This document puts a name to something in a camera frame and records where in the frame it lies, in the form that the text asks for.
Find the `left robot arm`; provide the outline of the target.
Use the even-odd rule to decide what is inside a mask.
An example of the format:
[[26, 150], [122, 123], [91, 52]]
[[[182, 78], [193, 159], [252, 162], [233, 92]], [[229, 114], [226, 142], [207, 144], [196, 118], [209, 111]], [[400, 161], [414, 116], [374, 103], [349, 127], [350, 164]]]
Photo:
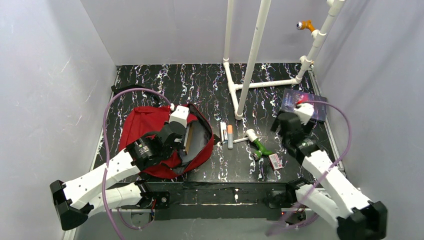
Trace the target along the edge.
[[109, 163], [63, 182], [49, 185], [61, 228], [75, 229], [105, 208], [137, 205], [147, 189], [136, 183], [113, 188], [119, 181], [156, 167], [184, 147], [187, 127], [177, 121], [165, 123], [160, 131], [149, 132], [129, 143]]

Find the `white furniture book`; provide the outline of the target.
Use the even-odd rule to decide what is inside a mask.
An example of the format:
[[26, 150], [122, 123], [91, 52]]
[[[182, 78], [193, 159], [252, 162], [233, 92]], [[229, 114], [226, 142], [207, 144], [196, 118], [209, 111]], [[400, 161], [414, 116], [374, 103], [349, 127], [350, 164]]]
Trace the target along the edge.
[[184, 146], [183, 153], [185, 156], [187, 156], [190, 151], [190, 145], [193, 138], [194, 127], [195, 127], [195, 123], [192, 122], [186, 128], [186, 135], [184, 138], [184, 145], [183, 145]]

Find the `red student backpack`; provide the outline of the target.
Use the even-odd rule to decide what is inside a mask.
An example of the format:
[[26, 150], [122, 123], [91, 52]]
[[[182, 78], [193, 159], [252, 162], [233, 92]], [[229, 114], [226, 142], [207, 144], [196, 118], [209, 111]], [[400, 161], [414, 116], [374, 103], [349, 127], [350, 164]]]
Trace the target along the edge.
[[204, 164], [220, 141], [192, 103], [137, 106], [123, 123], [118, 152], [142, 177], [174, 179]]

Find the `dark purple galaxy book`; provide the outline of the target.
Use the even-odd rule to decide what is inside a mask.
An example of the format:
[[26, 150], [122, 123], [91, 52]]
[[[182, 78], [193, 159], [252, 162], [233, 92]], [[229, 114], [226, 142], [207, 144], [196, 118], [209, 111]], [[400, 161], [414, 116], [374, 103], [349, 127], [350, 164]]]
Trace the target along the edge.
[[298, 102], [309, 102], [314, 108], [311, 118], [317, 122], [324, 123], [327, 118], [326, 105], [311, 101], [327, 102], [328, 99], [320, 95], [286, 88], [283, 91], [281, 110], [293, 113]]

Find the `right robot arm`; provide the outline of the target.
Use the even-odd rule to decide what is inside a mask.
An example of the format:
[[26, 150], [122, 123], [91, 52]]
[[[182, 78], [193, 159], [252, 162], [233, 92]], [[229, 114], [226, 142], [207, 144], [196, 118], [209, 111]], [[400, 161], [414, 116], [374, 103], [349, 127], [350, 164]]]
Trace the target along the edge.
[[288, 154], [309, 171], [326, 190], [322, 193], [307, 180], [295, 180], [286, 190], [290, 200], [311, 208], [326, 220], [341, 240], [382, 240], [387, 236], [388, 209], [357, 189], [328, 154], [309, 138], [311, 124], [293, 113], [280, 111], [271, 131], [277, 132]]

